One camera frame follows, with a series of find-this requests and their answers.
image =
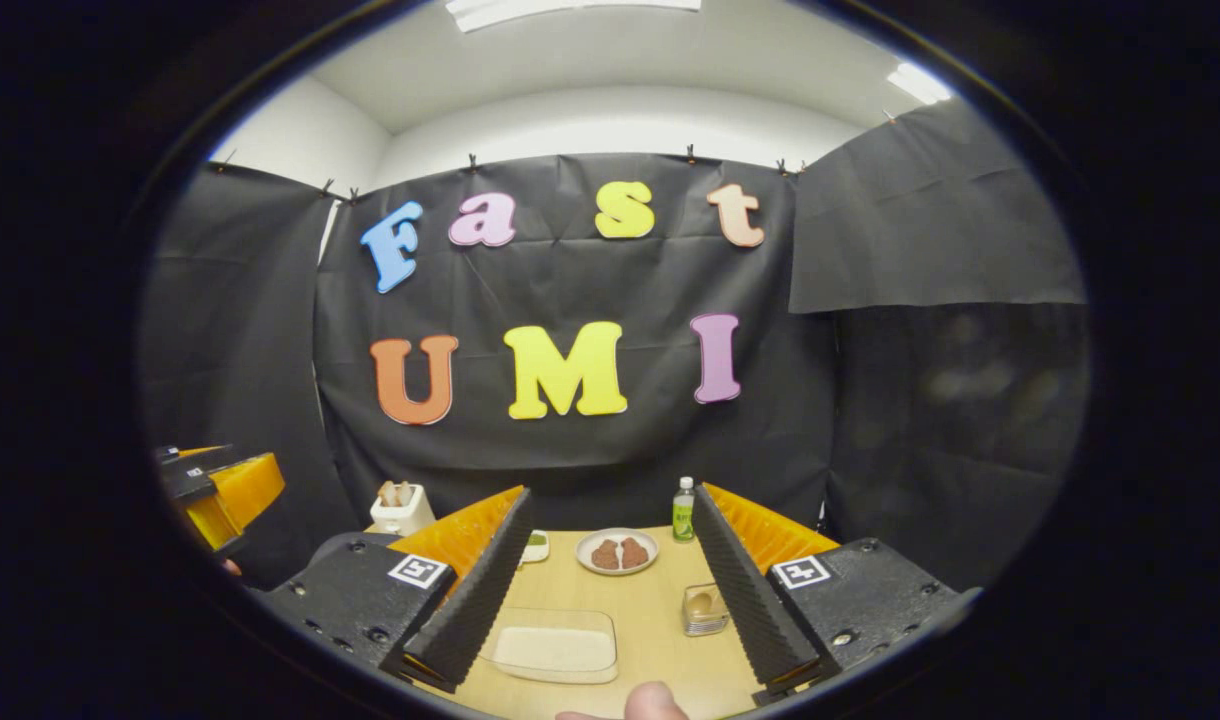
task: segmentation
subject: ceiling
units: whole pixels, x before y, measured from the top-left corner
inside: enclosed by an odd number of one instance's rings
[[[431,0],[312,74],[392,133],[505,96],[599,85],[741,92],[858,127],[921,104],[886,82],[894,55],[788,0],[576,9],[460,32]]]

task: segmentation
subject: food on plate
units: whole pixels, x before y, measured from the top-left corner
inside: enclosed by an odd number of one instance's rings
[[[650,552],[642,547],[637,538],[623,538],[623,570],[645,565],[650,560]]]
[[[592,564],[601,570],[619,570],[619,554],[615,552],[619,543],[608,539],[592,552]]]

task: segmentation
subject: plastic tray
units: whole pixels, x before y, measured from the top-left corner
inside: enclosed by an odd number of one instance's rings
[[[545,683],[598,685],[619,676],[614,620],[604,611],[500,607],[479,657]]]

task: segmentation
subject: yellow letter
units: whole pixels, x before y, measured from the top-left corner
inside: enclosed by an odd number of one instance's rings
[[[570,411],[573,392],[583,383],[578,408],[583,415],[614,415],[628,409],[628,398],[619,394],[619,371],[615,369],[615,343],[623,328],[617,323],[587,323],[573,338],[569,358],[551,344],[547,331],[537,325],[512,328],[504,334],[504,343],[512,348],[517,364],[517,401],[508,414],[517,420],[537,420],[547,415],[547,405],[538,398],[538,387],[558,414]]]
[[[655,227],[655,211],[647,206],[650,188],[643,182],[608,182],[597,192],[593,218],[604,237],[643,237]]]

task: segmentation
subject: clear plastic container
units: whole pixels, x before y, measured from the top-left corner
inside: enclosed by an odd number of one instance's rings
[[[545,683],[598,685],[619,676],[614,620],[604,611],[500,607],[478,657]]]
[[[682,630],[687,635],[720,633],[730,624],[730,609],[716,583],[692,585],[682,596]]]

